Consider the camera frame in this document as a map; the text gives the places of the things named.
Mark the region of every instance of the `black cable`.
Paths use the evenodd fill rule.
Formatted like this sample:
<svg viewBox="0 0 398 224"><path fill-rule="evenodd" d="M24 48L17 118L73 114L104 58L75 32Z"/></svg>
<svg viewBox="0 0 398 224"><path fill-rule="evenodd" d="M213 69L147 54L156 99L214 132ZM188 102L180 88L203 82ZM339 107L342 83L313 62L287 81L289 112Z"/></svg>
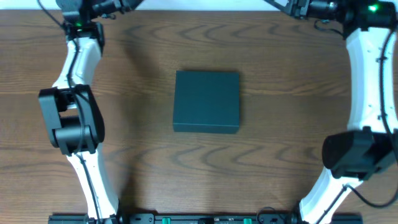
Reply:
<svg viewBox="0 0 398 224"><path fill-rule="evenodd" d="M260 210L257 212L256 220L257 220L257 222L258 222L259 224L264 224L264 222L260 221L260 215L261 215L261 213L262 213L264 210L272 210L272 211L274 211L275 214L278 214L279 218L282 219L282 220L284 221L284 223L286 223L286 218L284 218L282 215L280 215L280 214L276 211L276 209L274 209L274 208L272 208L272 207L270 207L270 206L266 206L266 207L260 209Z"/></svg>
<svg viewBox="0 0 398 224"><path fill-rule="evenodd" d="M43 10L43 12L46 13L46 15L48 15L49 18L51 18L51 19L54 21L54 23L56 23L58 26L60 26L61 29L65 30L64 26L63 26L56 18L54 18L54 17L51 15L51 13L48 12L48 10L46 10L46 9L44 8L44 6L42 5L42 2L41 2L40 0L37 0L37 4L39 4L39 6L40 6L40 8Z"/></svg>
<svg viewBox="0 0 398 224"><path fill-rule="evenodd" d="M321 221L323 220L323 218L330 212L330 210L333 208L333 206L335 206L335 203L338 201L338 199L343 195L343 193L347 190L347 185L343 185L343 188L340 190L339 194L335 197L335 199L331 202L331 204L329 205L328 209L326 209L322 216L318 219L318 221L316 222L316 224L321 223Z"/></svg>
<svg viewBox="0 0 398 224"><path fill-rule="evenodd" d="M56 19L43 7L43 5L42 5L42 3L40 2L40 0L37 0L37 3L39 4L40 8L44 11L44 13L46 13L46 15L49 16L49 18L51 18L62 30L66 31L66 27L63 26L63 25L61 25L61 23L59 23L59 21L56 20ZM82 157L81 155L78 155L78 154L77 154L78 152L81 151L81 147L82 147L82 145L83 145L84 130L85 130L85 125L84 125L84 124L85 124L85 117L84 117L84 114L83 114L83 109L81 108L81 104L80 104L80 102L79 102L79 100L78 100L78 97L77 97L77 95L80 95L80 93L77 92L76 89L72 86L72 72L73 72L73 67L74 67L74 65L75 65L75 62L76 62L76 60L77 60L77 56L78 56L79 50L80 50L80 47L79 47L79 45L77 44L77 42L76 42L75 40L72 40L72 41L73 41L73 43L75 44L75 50L76 50L76 52L75 52L75 55L73 56L71 65L70 65L70 67L69 67L69 71L68 71L68 74L67 74L67 82L68 82L68 87L69 87L69 89L71 89L73 98L74 98L74 100L75 100L76 108L77 108L77 110L78 110L79 120L80 120L80 124L81 124L79 143L78 143L78 145L77 145L77 147L76 147L76 149L75 149L75 151L74 151L73 153L77 156L77 158L79 158L80 163L81 163L82 166L83 166L83 169L84 169L85 175L86 175L86 179L87 179L87 183L88 183L88 186L89 186L89 188L90 188L91 196L93 197L93 203L94 203L94 207L95 207L95 212L96 212L96 215L97 215L98 223L101 223L100 213L99 213L99 211L98 211L97 200L96 200L96 196L95 196L94 189L93 189L93 183L91 182L91 178L90 178L90 174L89 174L89 172L88 172L87 166L86 166L86 162L85 162L85 160L83 159L83 157Z"/></svg>
<svg viewBox="0 0 398 224"><path fill-rule="evenodd" d="M317 19L317 20L313 23L313 27L316 28L316 29L319 30L319 31L322 31L322 32L331 31L331 32L334 32L334 33L336 33L336 34L338 34L338 35L344 37L343 33L340 32L340 31L338 31L338 30L336 30L336 29L325 29L325 28L319 27L319 26L317 25L318 22L322 22L323 24L328 24L328 23L330 22L328 19L322 19L322 20L321 20L321 19Z"/></svg>
<svg viewBox="0 0 398 224"><path fill-rule="evenodd" d="M380 79L380 111L381 111L381 119L383 121L384 129L386 130L387 135L389 136L392 149L394 151L394 155L396 157L396 161L398 163L398 150L397 146L394 144L394 138L392 136L391 130L388 126L387 123L387 113L386 113L386 104L385 104L385 99L384 99L384 61L387 60L386 57L386 50L387 50L387 45L388 42L390 41L392 35L396 31L397 26L394 26L393 29L391 29L389 35L387 36L386 41L384 42L383 48L381 50L381 57L380 57L380 71L379 71L379 79Z"/></svg>
<svg viewBox="0 0 398 224"><path fill-rule="evenodd" d="M372 208L379 208L379 209L380 208L387 208L388 206L392 205L397 200L397 192L398 192L398 190L396 190L394 196L390 199L390 201L388 201L387 203L378 205L378 204L372 203L369 200L367 200L366 198L364 198L357 190L355 190L354 187L352 187L350 185L347 185L347 187L349 189L351 189L354 192L354 194L356 194L356 196L358 196L358 198L361 199L362 202L364 202L366 205L369 205Z"/></svg>

